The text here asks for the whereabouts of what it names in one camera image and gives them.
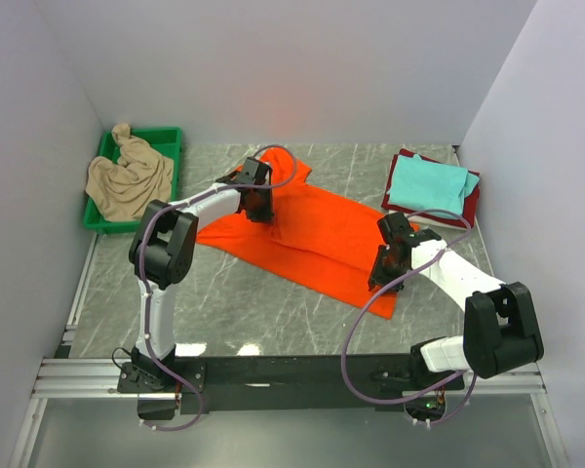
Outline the orange t-shirt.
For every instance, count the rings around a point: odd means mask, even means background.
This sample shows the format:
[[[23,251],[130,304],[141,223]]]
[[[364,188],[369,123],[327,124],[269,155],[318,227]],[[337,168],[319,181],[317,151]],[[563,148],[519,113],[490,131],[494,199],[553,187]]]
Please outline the orange t-shirt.
[[[273,191],[274,220],[254,223],[230,214],[201,229],[197,243],[361,308],[372,297],[368,279],[378,247],[383,214],[306,182],[311,168],[283,149],[261,157],[272,180],[292,181]]]

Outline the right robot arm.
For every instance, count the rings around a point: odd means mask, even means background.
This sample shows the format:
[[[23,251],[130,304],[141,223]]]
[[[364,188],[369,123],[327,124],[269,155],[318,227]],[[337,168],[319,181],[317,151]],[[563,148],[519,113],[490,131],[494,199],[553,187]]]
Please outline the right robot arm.
[[[429,389],[443,372],[473,371],[491,378],[539,361],[544,345],[531,293],[504,283],[464,259],[431,229],[416,230],[403,213],[382,217],[369,288],[398,292],[414,272],[434,283],[464,313],[463,334],[411,348],[409,380]]]

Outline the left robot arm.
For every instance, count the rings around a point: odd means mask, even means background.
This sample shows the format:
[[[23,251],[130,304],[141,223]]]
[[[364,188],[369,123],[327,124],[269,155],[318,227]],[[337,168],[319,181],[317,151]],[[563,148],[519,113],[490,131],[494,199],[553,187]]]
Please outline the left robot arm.
[[[174,367],[177,285],[188,274],[197,234],[227,215],[244,212],[251,222],[273,219],[272,168],[255,157],[208,189],[175,203],[149,203],[129,250],[140,299],[140,330],[131,361],[152,391],[169,389]]]

